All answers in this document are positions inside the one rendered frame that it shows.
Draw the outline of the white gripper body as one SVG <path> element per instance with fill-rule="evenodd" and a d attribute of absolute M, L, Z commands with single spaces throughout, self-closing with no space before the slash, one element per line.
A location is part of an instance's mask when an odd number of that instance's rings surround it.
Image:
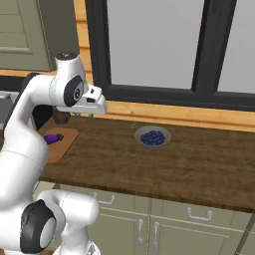
<path fill-rule="evenodd" d="M 74 106 L 70 108 L 70 112 L 79 114 L 103 115 L 107 112 L 108 105 L 104 97 L 100 97 L 94 101 L 90 98 L 81 98 Z"/>

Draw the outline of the wooden cutting board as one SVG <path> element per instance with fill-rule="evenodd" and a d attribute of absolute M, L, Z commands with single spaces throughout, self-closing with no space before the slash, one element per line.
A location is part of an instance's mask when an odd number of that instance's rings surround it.
<path fill-rule="evenodd" d="M 76 129 L 66 127 L 52 127 L 47 131 L 44 131 L 43 135 L 56 135 L 58 133 L 62 134 L 64 137 L 62 140 L 48 145 L 49 164 L 57 163 L 66 154 L 79 135 L 79 132 Z"/>

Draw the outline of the purple eggplant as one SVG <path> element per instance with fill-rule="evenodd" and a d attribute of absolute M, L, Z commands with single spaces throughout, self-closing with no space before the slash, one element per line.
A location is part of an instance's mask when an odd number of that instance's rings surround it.
<path fill-rule="evenodd" d="M 63 138 L 64 136 L 61 133 L 47 134 L 44 136 L 44 140 L 47 144 L 56 143 L 58 141 L 61 141 Z"/>

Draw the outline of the blueberries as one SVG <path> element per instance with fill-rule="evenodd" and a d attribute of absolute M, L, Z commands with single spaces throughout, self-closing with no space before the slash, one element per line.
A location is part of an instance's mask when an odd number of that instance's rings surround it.
<path fill-rule="evenodd" d="M 160 130 L 151 130 L 142 134 L 140 140 L 146 145 L 160 145 L 164 143 L 165 136 Z"/>

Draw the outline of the grey bowl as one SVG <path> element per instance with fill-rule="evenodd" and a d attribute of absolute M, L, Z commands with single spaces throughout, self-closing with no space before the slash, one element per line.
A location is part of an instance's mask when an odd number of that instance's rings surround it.
<path fill-rule="evenodd" d="M 171 134 L 163 127 L 144 126 L 134 133 L 135 139 L 149 148 L 157 148 L 167 144 L 171 139 Z"/>

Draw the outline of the grey small appliance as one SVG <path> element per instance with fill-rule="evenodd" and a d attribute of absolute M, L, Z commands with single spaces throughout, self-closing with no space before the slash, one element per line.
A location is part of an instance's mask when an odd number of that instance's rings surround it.
<path fill-rule="evenodd" d="M 0 129 L 8 118 L 8 115 L 19 96 L 18 92 L 0 91 Z"/>

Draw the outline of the olive green drawer front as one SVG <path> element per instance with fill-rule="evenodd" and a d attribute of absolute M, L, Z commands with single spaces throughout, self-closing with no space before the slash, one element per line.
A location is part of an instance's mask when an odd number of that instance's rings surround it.
<path fill-rule="evenodd" d="M 116 209 L 122 211 L 130 211 L 134 213 L 149 214 L 150 211 L 150 200 L 147 197 L 129 195 L 124 193 L 116 193 L 112 191 L 103 191 L 91 188 L 84 188 L 78 186 L 72 186 L 67 184 L 61 184 L 60 188 L 66 191 L 72 191 L 77 193 L 84 193 L 89 196 L 93 196 L 93 193 L 98 194 L 98 200 L 110 201 L 112 195 L 116 197 L 113 204 L 106 205 L 100 204 L 101 207 L 108 209 Z"/>
<path fill-rule="evenodd" d="M 187 207 L 192 208 L 192 214 L 205 217 L 208 210 L 212 211 L 210 221 L 201 221 L 192 219 L 187 214 Z M 186 221 L 198 224 L 204 224 L 215 227 L 223 227 L 234 230 L 244 230 L 252 214 L 246 212 L 233 211 L 228 209 L 220 209 L 215 207 L 207 207 L 175 201 L 167 201 L 153 198 L 151 200 L 151 214 L 178 221 Z"/>

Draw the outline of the olive green cupboard door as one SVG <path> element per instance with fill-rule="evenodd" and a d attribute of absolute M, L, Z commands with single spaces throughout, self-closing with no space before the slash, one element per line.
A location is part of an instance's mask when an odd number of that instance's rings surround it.
<path fill-rule="evenodd" d="M 141 245 L 137 244 L 139 219 L 143 220 Z M 88 231 L 102 255 L 147 255 L 147 214 L 102 207 L 98 220 Z"/>
<path fill-rule="evenodd" d="M 159 222 L 155 250 L 154 222 Z M 148 255 L 234 255 L 242 236 L 239 230 L 151 216 Z"/>

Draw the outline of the black window frame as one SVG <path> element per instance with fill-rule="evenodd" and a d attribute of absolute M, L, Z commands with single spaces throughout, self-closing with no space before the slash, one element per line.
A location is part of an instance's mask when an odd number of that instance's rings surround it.
<path fill-rule="evenodd" d="M 229 73 L 241 0 L 86 0 L 94 84 L 111 101 L 255 112 L 255 78 Z"/>

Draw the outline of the olive green wall cupboard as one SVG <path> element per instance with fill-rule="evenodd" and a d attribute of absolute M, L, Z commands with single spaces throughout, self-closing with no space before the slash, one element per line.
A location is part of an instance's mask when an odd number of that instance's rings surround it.
<path fill-rule="evenodd" d="M 74 0 L 0 0 L 0 69 L 56 70 L 80 53 Z"/>

